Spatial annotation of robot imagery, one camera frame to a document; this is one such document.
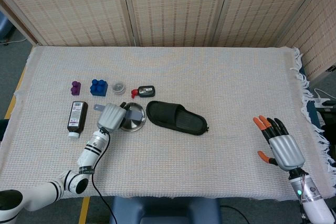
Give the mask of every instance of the purple toy block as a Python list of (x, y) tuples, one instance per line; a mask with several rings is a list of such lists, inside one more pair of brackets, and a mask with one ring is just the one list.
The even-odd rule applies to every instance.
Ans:
[(71, 90), (71, 94), (72, 95), (79, 95), (79, 92), (80, 92), (80, 82), (73, 81), (72, 82), (72, 88), (70, 90)]
[(97, 81), (96, 79), (93, 79), (92, 86), (90, 87), (90, 92), (92, 95), (105, 97), (107, 87), (108, 87), (107, 82), (105, 82), (104, 80)]

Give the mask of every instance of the metal bowl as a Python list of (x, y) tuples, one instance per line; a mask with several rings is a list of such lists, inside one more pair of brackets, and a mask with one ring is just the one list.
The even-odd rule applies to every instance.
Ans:
[(138, 129), (140, 129), (145, 124), (146, 112), (143, 109), (143, 107), (141, 107), (141, 105), (139, 105), (135, 102), (129, 102), (126, 105), (130, 106), (129, 110), (140, 112), (142, 114), (142, 118), (141, 118), (140, 121), (132, 120), (132, 119), (126, 119), (125, 122), (122, 124), (121, 129), (123, 131), (128, 131), (128, 132), (137, 131)]

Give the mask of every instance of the blue lego brick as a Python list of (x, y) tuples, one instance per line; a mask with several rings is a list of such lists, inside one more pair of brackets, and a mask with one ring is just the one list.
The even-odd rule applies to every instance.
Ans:
[(104, 80), (97, 81), (96, 79), (93, 79), (92, 86), (90, 87), (90, 92), (92, 95), (105, 97), (107, 87), (108, 87), (107, 82), (105, 82)]

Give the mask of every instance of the wicker panel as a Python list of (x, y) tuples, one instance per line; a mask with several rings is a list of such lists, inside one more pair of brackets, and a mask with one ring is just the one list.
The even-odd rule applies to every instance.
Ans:
[(214, 46), (268, 47), (303, 0), (225, 0)]
[(206, 46), (219, 0), (132, 0), (141, 46)]
[(307, 0), (279, 46), (298, 47), (309, 80), (336, 62), (336, 0)]
[(129, 46), (120, 0), (13, 0), (51, 46)]

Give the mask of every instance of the orange fingertip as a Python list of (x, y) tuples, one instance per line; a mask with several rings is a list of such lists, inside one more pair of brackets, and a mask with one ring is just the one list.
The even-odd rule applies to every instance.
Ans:
[(258, 126), (258, 128), (263, 131), (264, 129), (266, 129), (266, 127), (264, 126), (264, 124), (256, 117), (253, 118), (254, 123)]
[(267, 121), (266, 118), (264, 118), (262, 115), (259, 116), (259, 119), (264, 123), (266, 128), (271, 127), (272, 125)]
[(269, 164), (269, 157), (266, 156), (262, 151), (258, 151), (258, 155), (263, 161), (265, 161), (267, 164)]

